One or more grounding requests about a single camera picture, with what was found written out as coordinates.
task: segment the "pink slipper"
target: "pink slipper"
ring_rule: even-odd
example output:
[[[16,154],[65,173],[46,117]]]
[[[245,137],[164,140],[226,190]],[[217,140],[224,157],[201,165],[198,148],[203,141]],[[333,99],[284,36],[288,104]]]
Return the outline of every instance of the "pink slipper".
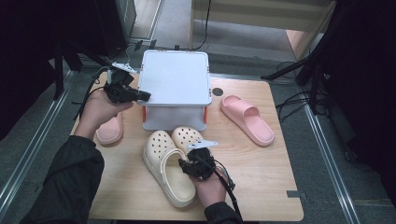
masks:
[[[256,106],[235,95],[229,95],[222,99],[221,110],[256,144],[268,146],[274,142],[274,133],[262,119]]]
[[[102,124],[96,130],[96,138],[101,145],[109,145],[120,140],[122,137],[122,113]]]

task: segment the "box lid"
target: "box lid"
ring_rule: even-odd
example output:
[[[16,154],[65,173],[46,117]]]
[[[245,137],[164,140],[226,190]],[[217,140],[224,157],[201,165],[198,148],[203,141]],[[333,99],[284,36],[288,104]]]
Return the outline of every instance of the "box lid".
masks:
[[[140,105],[210,105],[209,62],[197,51],[146,50],[138,89],[151,93]]]

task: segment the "white tag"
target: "white tag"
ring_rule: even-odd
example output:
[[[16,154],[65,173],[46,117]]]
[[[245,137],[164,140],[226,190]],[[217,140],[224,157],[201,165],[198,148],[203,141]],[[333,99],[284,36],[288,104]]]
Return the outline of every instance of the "white tag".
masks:
[[[213,147],[213,146],[217,146],[218,144],[219,143],[216,141],[206,141],[205,139],[201,139],[194,144],[187,145],[187,148],[189,150],[193,150],[193,149],[197,149],[197,148],[201,148],[201,147]]]

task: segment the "black jacket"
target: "black jacket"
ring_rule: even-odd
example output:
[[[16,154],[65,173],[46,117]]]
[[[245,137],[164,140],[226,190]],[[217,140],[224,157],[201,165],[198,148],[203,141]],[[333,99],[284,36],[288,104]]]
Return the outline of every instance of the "black jacket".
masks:
[[[105,161],[96,144],[71,135],[59,149],[44,180],[43,189],[21,223],[87,223]],[[241,223],[227,203],[205,210],[208,223]]]

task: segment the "table top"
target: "table top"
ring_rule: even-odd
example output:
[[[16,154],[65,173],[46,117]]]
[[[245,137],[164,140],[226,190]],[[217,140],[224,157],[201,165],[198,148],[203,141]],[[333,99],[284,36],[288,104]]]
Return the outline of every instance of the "table top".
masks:
[[[137,86],[138,75],[131,83]],[[105,83],[106,76],[101,75]],[[245,221],[299,221],[304,212],[296,191],[288,151],[276,115],[268,83],[264,81],[211,78],[212,90],[220,88],[222,96],[212,94],[208,107],[207,128],[201,132],[206,140],[218,141],[210,148],[215,159],[228,170],[236,188],[233,191]],[[220,110],[220,101],[234,94],[257,106],[275,134],[275,141],[260,147]],[[97,148],[105,158],[102,182],[92,203],[90,218],[130,220],[206,220],[204,208],[196,197],[185,208],[171,205],[143,162],[143,145],[152,132],[142,127],[141,106],[134,104],[122,112],[123,137],[117,143]],[[229,196],[226,202],[233,207]]]

